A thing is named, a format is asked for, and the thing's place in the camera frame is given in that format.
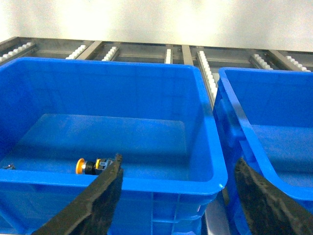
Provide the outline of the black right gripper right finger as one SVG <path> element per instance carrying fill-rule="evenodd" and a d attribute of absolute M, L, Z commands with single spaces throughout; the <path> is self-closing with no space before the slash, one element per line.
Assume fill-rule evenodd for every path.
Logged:
<path fill-rule="evenodd" d="M 240 204 L 253 235 L 311 235 L 313 214 L 240 158 L 234 168 Z"/>

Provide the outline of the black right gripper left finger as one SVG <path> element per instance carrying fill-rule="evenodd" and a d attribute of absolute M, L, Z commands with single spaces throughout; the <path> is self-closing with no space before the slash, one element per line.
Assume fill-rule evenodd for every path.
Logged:
<path fill-rule="evenodd" d="M 33 232 L 34 235 L 106 235 L 120 199 L 122 155 L 63 210 Z"/>

